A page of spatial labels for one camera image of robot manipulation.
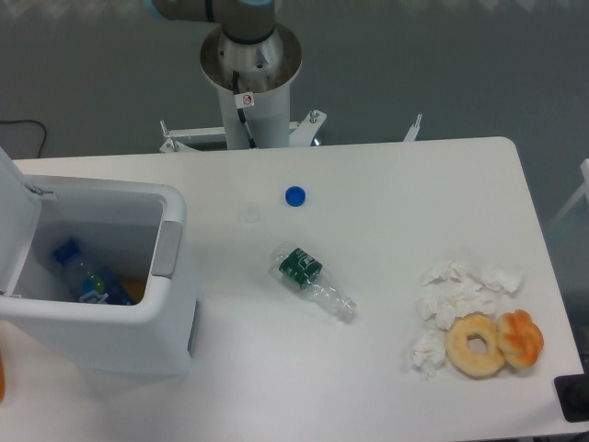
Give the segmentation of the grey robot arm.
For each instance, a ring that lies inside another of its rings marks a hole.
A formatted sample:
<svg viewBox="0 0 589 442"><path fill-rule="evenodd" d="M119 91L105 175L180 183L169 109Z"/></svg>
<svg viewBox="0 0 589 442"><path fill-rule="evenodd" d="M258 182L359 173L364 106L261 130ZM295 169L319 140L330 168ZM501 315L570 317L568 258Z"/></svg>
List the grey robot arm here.
<svg viewBox="0 0 589 442"><path fill-rule="evenodd" d="M266 41L276 27L274 1L144 1L153 14L167 20L219 24L231 41L257 44Z"/></svg>

